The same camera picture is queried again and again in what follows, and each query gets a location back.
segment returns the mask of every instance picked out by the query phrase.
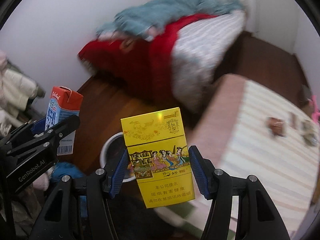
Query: red carton top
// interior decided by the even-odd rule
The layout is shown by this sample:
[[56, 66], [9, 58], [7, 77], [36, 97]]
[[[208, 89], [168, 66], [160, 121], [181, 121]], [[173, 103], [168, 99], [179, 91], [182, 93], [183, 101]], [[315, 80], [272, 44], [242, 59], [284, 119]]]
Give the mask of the red carton top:
[[55, 98], [65, 110], [80, 111], [83, 95], [66, 87], [53, 87], [51, 98]]

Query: blue blanket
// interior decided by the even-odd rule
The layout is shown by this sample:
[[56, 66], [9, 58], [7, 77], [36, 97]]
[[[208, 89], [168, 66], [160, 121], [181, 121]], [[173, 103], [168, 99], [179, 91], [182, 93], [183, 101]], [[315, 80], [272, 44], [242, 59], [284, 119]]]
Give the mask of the blue blanket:
[[161, 33], [167, 24], [183, 16], [196, 13], [222, 15], [243, 8], [239, 0], [152, 0], [118, 13], [112, 23], [97, 29], [97, 35], [118, 30], [150, 41], [153, 37], [146, 30], [152, 26]]

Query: blue gripper pad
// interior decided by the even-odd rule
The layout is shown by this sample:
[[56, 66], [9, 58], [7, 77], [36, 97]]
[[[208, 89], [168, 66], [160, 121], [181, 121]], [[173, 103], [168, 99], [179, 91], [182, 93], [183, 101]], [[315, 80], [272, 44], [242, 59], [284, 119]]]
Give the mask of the blue gripper pad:
[[193, 175], [195, 176], [198, 188], [200, 193], [207, 199], [210, 200], [211, 194], [208, 190], [208, 178], [206, 174], [204, 173], [204, 170], [202, 169], [200, 162], [198, 161], [198, 158], [196, 156], [196, 153], [194, 151], [197, 151], [198, 149], [195, 146], [191, 146], [189, 148], [189, 158], [190, 158], [190, 165], [193, 172]]
[[34, 123], [31, 132], [33, 134], [40, 134], [45, 131], [45, 118], [39, 120], [38, 122]]
[[111, 198], [114, 198], [120, 191], [122, 181], [124, 179], [124, 173], [129, 164], [129, 155], [128, 150], [126, 149], [116, 167], [116, 170], [112, 176], [111, 189], [109, 195]]

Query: brand logo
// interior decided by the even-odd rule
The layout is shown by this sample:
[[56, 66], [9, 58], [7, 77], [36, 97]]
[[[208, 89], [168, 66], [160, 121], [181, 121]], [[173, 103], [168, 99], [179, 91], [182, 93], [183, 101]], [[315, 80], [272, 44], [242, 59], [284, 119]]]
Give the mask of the brand logo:
[[60, 99], [60, 96], [58, 96], [58, 93], [52, 92], [52, 97], [56, 98], [57, 100]]
[[34, 173], [37, 169], [39, 169], [44, 164], [45, 164], [44, 160], [41, 160], [40, 163], [37, 163], [36, 166], [26, 171], [26, 173], [22, 177], [19, 177], [19, 181], [23, 182], [27, 177], [29, 177], [32, 173]]

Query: cigarette pack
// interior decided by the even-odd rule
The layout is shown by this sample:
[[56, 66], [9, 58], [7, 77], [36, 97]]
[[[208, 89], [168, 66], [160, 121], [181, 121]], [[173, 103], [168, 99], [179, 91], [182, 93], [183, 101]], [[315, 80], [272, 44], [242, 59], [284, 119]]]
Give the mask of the cigarette pack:
[[121, 119], [125, 144], [147, 208], [195, 198], [180, 109]]

